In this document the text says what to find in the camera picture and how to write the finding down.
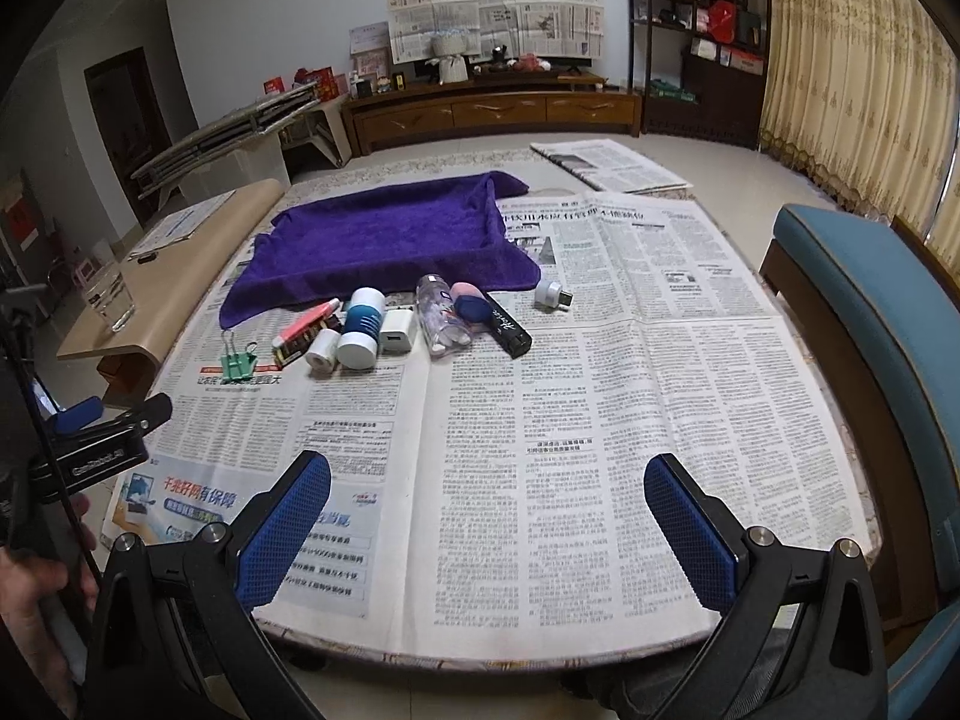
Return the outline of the left human hand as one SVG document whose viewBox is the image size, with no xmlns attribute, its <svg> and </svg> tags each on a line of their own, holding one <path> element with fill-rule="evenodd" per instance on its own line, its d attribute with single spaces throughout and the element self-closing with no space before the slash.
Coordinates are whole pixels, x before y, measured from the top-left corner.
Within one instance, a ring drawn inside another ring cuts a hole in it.
<svg viewBox="0 0 960 720">
<path fill-rule="evenodd" d="M 47 628 L 41 601 L 57 595 L 70 583 L 80 589 L 86 611 L 91 613 L 98 601 L 98 580 L 84 562 L 78 578 L 71 580 L 70 569 L 63 562 L 32 554 L 14 557 L 7 546 L 2 546 L 3 624 L 32 676 L 64 718 L 75 717 L 76 691 L 64 652 Z"/>
</svg>

